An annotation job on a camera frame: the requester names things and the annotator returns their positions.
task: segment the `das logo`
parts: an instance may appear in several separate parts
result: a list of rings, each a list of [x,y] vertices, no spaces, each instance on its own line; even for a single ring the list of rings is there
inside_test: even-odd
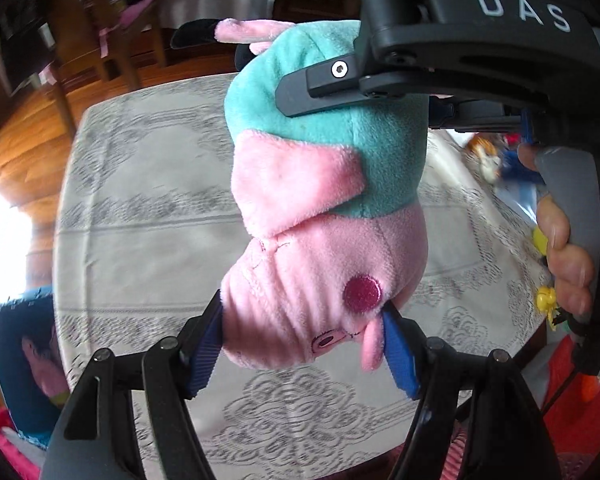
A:
[[[500,0],[478,0],[478,3],[480,3],[480,8],[485,16],[504,16],[504,7]],[[563,32],[571,31],[569,22],[562,16],[562,9],[560,7],[554,4],[547,4],[546,10],[553,17],[555,28]],[[536,20],[540,25],[544,25],[538,13],[527,0],[518,0],[518,15],[524,22],[529,18]]]

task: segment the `pink cheek circle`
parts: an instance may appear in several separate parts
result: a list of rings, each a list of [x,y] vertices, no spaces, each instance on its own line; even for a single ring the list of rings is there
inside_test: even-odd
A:
[[[314,354],[324,353],[327,348],[331,348],[348,335],[349,334],[344,332],[344,330],[329,330],[328,332],[325,332],[314,339],[314,342],[311,343],[311,350],[314,352]]]
[[[374,277],[360,274],[351,278],[344,288],[342,299],[352,312],[363,314],[373,310],[382,301],[382,287]]]

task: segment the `blue gripper pad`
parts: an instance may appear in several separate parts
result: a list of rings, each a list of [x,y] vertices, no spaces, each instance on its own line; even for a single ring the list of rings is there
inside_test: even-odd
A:
[[[382,311],[384,325],[384,358],[389,365],[395,385],[410,399],[416,399],[420,392],[420,381],[416,376],[415,359],[394,316]]]
[[[222,349],[222,304],[219,294],[211,300],[198,320],[199,324],[206,323],[198,347],[193,352],[189,365],[191,377],[189,378],[189,393],[196,396],[200,390],[206,388],[214,371],[218,355]]]

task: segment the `white lace tablecloth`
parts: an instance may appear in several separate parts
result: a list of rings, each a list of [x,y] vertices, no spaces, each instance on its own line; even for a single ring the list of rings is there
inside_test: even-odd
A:
[[[231,79],[143,89],[85,114],[62,191],[54,269],[72,386],[97,348],[143,351],[176,334],[247,245],[229,189],[233,145],[222,102]],[[548,277],[522,223],[496,206],[462,158],[446,134],[429,134],[420,185],[429,263],[402,312],[461,351],[513,354],[542,323],[532,296]],[[142,394],[134,402],[147,478],[160,479]],[[386,365],[359,370],[355,343],[276,372],[237,368],[221,354],[209,386],[189,403],[225,480],[313,479],[364,462],[404,440],[415,408]]]

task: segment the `plush toy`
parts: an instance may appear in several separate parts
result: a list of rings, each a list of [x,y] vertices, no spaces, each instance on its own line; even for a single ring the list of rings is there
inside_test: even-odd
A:
[[[198,20],[172,40],[240,44],[224,109],[231,189],[253,238],[221,283],[223,347],[240,366],[312,362],[354,340],[362,368],[377,368],[382,305],[401,306],[424,273],[416,189],[428,96],[296,118],[276,108],[282,76],[352,52],[359,29],[349,20]]]

